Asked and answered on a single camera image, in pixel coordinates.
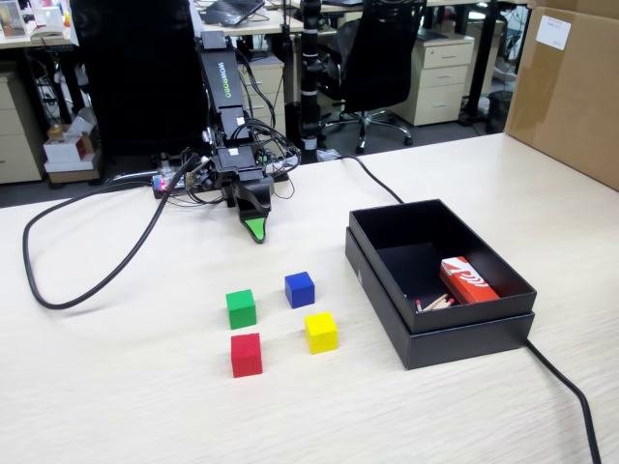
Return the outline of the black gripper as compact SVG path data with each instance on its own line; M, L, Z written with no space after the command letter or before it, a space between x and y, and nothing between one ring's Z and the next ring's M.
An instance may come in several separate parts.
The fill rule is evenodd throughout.
M274 193L273 179L265 177L250 146L219 148L213 163L216 188L221 190L229 207L236 203L240 222L257 244L263 244Z

